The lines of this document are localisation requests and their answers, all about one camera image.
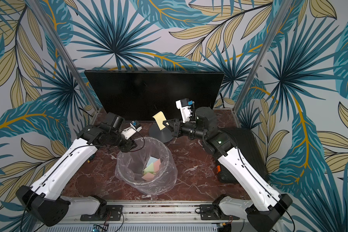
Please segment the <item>yellow sticky note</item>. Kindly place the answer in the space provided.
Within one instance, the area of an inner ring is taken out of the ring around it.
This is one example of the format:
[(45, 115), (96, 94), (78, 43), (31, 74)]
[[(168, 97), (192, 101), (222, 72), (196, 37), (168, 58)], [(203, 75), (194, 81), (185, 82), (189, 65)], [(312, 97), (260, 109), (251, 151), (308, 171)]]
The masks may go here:
[(166, 121), (166, 117), (164, 115), (164, 113), (162, 111), (159, 111), (158, 113), (156, 113), (154, 116), (153, 116), (159, 130), (163, 130), (166, 128), (166, 126), (164, 125), (164, 121)]

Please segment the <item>green sticky note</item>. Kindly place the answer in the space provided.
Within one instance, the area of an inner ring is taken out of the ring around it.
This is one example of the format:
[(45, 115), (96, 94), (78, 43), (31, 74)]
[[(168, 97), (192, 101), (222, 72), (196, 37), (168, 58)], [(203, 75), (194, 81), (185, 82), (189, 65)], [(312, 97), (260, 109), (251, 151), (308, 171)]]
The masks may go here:
[(152, 173), (152, 174), (154, 174), (154, 172), (153, 172), (153, 164), (151, 164), (150, 166), (147, 166), (147, 167), (143, 170), (143, 174), (145, 175), (146, 173)]

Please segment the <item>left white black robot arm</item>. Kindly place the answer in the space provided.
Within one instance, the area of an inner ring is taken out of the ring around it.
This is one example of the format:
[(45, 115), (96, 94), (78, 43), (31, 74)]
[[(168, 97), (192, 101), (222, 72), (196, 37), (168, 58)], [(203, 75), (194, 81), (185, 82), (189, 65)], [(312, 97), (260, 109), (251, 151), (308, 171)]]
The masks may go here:
[(107, 201), (98, 196), (70, 198), (62, 192), (80, 169), (100, 148), (117, 147), (129, 152), (137, 147), (131, 138), (142, 129), (135, 120), (122, 129), (125, 119), (108, 113), (97, 126), (84, 127), (65, 154), (31, 186), (21, 186), (16, 196), (25, 211), (47, 227), (52, 227), (64, 218), (79, 216), (81, 219), (108, 220), (112, 212)]

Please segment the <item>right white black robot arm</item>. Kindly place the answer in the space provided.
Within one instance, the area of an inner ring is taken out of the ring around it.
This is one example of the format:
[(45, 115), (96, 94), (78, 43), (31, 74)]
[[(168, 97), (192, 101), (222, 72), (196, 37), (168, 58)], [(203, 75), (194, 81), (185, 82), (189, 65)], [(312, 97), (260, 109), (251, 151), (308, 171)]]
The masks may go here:
[(274, 230), (288, 212), (293, 202), (291, 197), (279, 193), (257, 173), (242, 154), (236, 139), (217, 126), (217, 117), (211, 108), (196, 109), (195, 118), (195, 122), (186, 118), (165, 120), (163, 125), (174, 137), (201, 140), (204, 150), (230, 172), (250, 197), (245, 201), (222, 195), (213, 202), (214, 213), (219, 218), (245, 219), (258, 232)]

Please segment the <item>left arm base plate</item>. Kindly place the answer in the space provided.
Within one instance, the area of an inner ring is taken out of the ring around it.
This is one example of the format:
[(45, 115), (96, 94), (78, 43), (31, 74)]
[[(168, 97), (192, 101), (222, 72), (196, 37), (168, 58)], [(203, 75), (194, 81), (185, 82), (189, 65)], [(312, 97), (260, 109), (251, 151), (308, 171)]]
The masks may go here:
[(106, 205), (92, 215), (82, 215), (81, 221), (120, 221), (123, 205)]

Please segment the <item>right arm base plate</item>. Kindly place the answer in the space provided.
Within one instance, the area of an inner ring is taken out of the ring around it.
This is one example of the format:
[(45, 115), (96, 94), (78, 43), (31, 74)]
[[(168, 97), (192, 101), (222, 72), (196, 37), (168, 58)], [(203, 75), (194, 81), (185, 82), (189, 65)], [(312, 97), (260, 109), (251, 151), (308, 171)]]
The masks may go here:
[(227, 216), (220, 208), (214, 205), (199, 205), (195, 213), (200, 215), (201, 220), (227, 220), (232, 221), (233, 216)]

